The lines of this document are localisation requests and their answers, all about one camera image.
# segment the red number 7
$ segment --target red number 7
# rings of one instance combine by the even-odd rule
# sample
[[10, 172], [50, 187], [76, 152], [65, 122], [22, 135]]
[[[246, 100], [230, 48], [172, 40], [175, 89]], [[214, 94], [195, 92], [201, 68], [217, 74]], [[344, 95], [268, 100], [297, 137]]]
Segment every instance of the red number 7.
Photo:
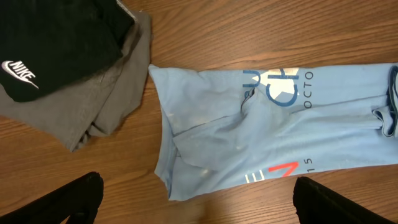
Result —
[[268, 172], [272, 172], [275, 170], [280, 170], [280, 169], [285, 169], [285, 168], [290, 168], [286, 173], [283, 175], [283, 177], [289, 176], [297, 167], [299, 166], [299, 162], [290, 162], [282, 165], [277, 165], [274, 167], [268, 168]]

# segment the nike swoosh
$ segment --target nike swoosh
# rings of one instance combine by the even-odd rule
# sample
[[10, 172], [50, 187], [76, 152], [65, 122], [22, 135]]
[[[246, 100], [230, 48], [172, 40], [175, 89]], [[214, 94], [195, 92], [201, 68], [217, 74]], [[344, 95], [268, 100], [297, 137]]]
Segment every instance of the nike swoosh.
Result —
[[32, 83], [30, 80], [28, 80], [27, 78], [21, 78], [20, 76], [18, 76], [14, 71], [12, 71], [9, 67], [8, 64], [12, 63], [12, 61], [4, 61], [1, 64], [2, 69], [4, 69], [4, 71], [6, 71], [8, 74], [12, 75], [14, 78], [19, 79], [20, 81], [26, 82], [26, 83], [30, 83], [32, 84], [34, 87], [36, 87], [37, 89], [39, 89], [39, 87], [37, 85], [35, 85], [35, 83]]

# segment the light blue fabric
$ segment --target light blue fabric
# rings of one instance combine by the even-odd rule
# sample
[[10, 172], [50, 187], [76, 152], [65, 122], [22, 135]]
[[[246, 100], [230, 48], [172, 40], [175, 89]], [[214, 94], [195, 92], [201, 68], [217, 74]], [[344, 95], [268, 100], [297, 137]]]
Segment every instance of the light blue fabric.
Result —
[[397, 164], [393, 65], [204, 72], [151, 65], [163, 117], [155, 173], [170, 200], [186, 200], [264, 179]]

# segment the wooden table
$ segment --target wooden table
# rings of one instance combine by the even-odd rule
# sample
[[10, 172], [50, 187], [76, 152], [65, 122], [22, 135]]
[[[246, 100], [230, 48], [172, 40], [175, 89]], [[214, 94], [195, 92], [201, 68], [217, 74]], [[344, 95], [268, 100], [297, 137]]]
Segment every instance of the wooden table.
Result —
[[[152, 63], [196, 70], [398, 62], [396, 0], [125, 0], [152, 15]], [[0, 215], [96, 170], [96, 223], [298, 223], [296, 177], [168, 202], [154, 175], [161, 115], [148, 78], [141, 107], [112, 136], [69, 153], [53, 137], [0, 118]], [[309, 174], [398, 222], [398, 166]]]

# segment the folded shirt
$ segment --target folded shirt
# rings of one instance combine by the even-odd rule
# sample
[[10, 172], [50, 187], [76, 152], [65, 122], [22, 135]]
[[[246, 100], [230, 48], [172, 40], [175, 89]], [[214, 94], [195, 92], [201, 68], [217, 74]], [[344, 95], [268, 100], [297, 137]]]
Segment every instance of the folded shirt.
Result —
[[149, 67], [155, 173], [170, 200], [260, 180], [398, 163], [391, 63], [196, 72]]
[[0, 84], [32, 101], [107, 70], [134, 23], [116, 0], [1, 1]]
[[141, 103], [149, 65], [150, 16], [130, 12], [130, 28], [119, 59], [107, 71], [38, 100], [16, 103], [0, 86], [0, 115], [50, 133], [71, 151], [90, 136], [111, 134]]

